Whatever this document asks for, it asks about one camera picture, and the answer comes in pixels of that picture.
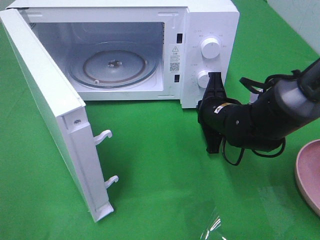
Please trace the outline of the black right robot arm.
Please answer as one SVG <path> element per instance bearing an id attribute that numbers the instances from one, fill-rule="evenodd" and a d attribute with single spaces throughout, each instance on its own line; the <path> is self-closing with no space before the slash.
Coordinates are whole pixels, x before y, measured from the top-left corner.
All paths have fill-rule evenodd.
<path id="1" fill-rule="evenodd" d="M 285 137 L 320 117 L 320 61 L 291 75 L 273 74 L 264 82 L 241 78 L 257 99 L 242 104 L 227 97 L 220 72 L 210 72 L 197 104 L 209 153 L 218 153 L 222 140 L 252 151 L 270 152 L 284 146 Z"/>

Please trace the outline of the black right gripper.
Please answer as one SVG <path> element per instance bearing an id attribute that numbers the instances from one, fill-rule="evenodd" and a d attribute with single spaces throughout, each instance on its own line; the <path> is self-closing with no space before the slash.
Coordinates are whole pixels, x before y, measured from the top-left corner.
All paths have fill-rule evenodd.
<path id="1" fill-rule="evenodd" d="M 221 72 L 209 72 L 208 76 L 209 81 L 203 95 L 203 99 L 207 100 L 198 101 L 196 106 L 197 120 L 204 133 L 207 144 L 206 151 L 209 154 L 218 154 L 222 141 L 221 134 L 226 133 L 225 122 L 230 114 L 229 111 L 240 105 L 240 102 L 227 98 Z"/>

